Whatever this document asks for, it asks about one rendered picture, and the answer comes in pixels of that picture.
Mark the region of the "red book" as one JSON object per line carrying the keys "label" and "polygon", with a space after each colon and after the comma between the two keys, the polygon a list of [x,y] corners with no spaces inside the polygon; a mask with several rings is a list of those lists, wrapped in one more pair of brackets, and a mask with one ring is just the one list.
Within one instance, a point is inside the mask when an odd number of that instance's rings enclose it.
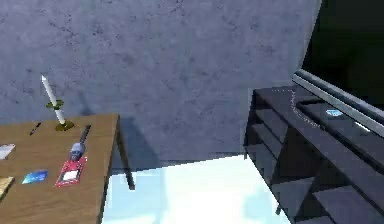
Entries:
{"label": "red book", "polygon": [[86,162],[87,158],[85,156],[81,157],[78,161],[67,160],[63,164],[55,186],[64,187],[78,184]]}

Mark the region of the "dark grey shelf unit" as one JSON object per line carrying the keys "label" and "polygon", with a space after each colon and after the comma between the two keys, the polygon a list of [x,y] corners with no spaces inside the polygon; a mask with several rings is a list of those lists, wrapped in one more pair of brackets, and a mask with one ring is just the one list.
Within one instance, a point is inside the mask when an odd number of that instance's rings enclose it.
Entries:
{"label": "dark grey shelf unit", "polygon": [[384,224],[384,137],[299,85],[255,89],[244,147],[292,224]]}

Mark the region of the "white candle on green base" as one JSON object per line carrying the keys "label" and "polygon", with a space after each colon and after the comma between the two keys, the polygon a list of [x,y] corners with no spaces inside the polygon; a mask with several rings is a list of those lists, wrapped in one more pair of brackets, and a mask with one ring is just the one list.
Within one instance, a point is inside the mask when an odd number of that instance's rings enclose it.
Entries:
{"label": "white candle on green base", "polygon": [[56,96],[53,93],[53,89],[50,86],[48,79],[44,75],[41,76],[41,81],[42,81],[42,84],[45,88],[45,91],[49,97],[49,102],[46,104],[46,107],[52,109],[55,112],[56,117],[58,119],[58,124],[56,125],[55,130],[56,131],[67,131],[67,130],[73,128],[74,123],[67,120],[61,111],[61,107],[64,105],[64,102],[62,100],[58,100],[56,98]]}

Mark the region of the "black pen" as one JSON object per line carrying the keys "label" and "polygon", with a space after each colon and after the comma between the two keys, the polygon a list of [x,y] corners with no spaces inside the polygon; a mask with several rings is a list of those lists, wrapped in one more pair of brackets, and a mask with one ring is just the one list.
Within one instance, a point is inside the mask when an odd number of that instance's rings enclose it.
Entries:
{"label": "black pen", "polygon": [[41,122],[38,122],[36,126],[30,131],[29,135],[32,136],[36,132],[36,130],[40,127],[41,124],[42,124]]}

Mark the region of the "brown wooden table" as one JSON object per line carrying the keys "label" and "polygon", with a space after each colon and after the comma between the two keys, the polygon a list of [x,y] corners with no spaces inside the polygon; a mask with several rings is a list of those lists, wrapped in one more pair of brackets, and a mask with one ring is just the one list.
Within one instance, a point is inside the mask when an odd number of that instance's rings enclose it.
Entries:
{"label": "brown wooden table", "polygon": [[[57,122],[46,120],[32,136],[33,122],[0,126],[0,145],[15,145],[8,157],[0,160],[0,177],[15,179],[0,201],[0,224],[101,224],[115,147],[120,151],[127,185],[135,188],[120,117],[101,114],[70,120],[74,127],[67,131],[56,131]],[[87,125],[91,126],[86,140],[88,161],[80,182],[58,188],[55,182],[63,163]],[[48,171],[44,181],[22,183],[27,174],[38,170]]]}

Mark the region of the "black television set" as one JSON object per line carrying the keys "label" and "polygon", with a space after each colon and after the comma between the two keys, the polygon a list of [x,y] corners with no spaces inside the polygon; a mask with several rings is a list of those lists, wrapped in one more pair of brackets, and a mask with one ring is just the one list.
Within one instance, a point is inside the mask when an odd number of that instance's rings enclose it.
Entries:
{"label": "black television set", "polygon": [[321,0],[293,81],[384,138],[384,0]]}

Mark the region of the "blue card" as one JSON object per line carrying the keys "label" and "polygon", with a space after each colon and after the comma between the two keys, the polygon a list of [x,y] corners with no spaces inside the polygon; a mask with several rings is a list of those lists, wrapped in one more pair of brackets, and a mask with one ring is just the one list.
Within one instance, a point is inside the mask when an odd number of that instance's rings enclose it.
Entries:
{"label": "blue card", "polygon": [[48,175],[47,170],[34,171],[34,172],[27,174],[24,177],[22,183],[23,184],[30,184],[30,183],[35,183],[35,182],[42,182],[46,179],[47,175]]}

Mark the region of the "white paper sheet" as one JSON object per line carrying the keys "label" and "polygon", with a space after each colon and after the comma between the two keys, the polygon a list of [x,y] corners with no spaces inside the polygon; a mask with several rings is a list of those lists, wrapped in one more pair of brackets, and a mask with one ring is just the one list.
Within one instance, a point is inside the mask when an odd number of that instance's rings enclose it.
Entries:
{"label": "white paper sheet", "polygon": [[0,146],[0,160],[4,160],[15,148],[14,144],[1,145]]}

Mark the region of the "tan wooden box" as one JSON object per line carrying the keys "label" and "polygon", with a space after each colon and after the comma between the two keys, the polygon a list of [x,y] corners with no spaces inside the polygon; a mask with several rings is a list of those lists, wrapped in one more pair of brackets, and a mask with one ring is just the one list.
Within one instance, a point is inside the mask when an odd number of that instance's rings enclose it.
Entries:
{"label": "tan wooden box", "polygon": [[0,177],[0,201],[5,197],[14,182],[14,177]]}

